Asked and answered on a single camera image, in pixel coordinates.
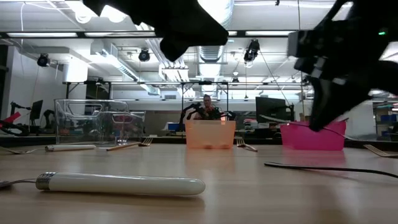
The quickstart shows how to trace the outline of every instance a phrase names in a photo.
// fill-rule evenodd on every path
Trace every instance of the pink bin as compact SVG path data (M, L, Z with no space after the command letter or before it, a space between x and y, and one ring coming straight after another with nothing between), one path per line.
M186 121L187 147L190 149L231 149L235 121Z
M308 126L307 121L294 122ZM341 151L344 148L344 134L346 132L345 121L337 121L330 123L326 128L334 130L329 131L323 129L316 133L309 127L291 124L283 124L280 126L282 133L282 144L291 149L299 150L324 150L324 151Z

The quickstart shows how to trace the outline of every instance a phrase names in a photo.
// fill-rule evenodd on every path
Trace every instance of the computer monitor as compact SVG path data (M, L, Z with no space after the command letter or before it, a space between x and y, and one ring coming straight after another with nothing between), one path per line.
M269 122L268 119L265 119L260 115L283 120L290 119L286 113L286 101L268 97L256 97L256 119L258 123Z
M33 103L32 108L30 110L30 121L34 121L40 119L40 114L42 112L43 100L39 100Z

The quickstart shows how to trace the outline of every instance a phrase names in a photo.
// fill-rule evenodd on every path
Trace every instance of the table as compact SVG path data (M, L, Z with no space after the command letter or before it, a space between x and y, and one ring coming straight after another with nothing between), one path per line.
M120 151L0 152L3 180L43 172L187 176L202 179L196 197L41 192L33 184L0 191L0 223L396 223L398 180L376 174L264 167L264 161L379 169L398 160L363 149L292 151L256 146L258 153L153 144Z

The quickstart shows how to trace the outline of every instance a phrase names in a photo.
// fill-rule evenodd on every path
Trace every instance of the orange bin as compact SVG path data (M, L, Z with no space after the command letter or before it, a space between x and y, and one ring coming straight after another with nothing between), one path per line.
M235 121L186 121L187 147L190 149L231 149Z

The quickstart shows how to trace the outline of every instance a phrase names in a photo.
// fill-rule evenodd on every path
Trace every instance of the desk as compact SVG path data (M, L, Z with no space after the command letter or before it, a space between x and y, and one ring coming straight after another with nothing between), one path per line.
M362 149L258 153L186 150L153 144L120 151L0 152L0 177L15 180L51 172L188 176L202 179L196 197L41 192L32 184L0 191L0 223L396 223L398 181L375 174L264 167L264 161L347 166L395 172L398 160Z

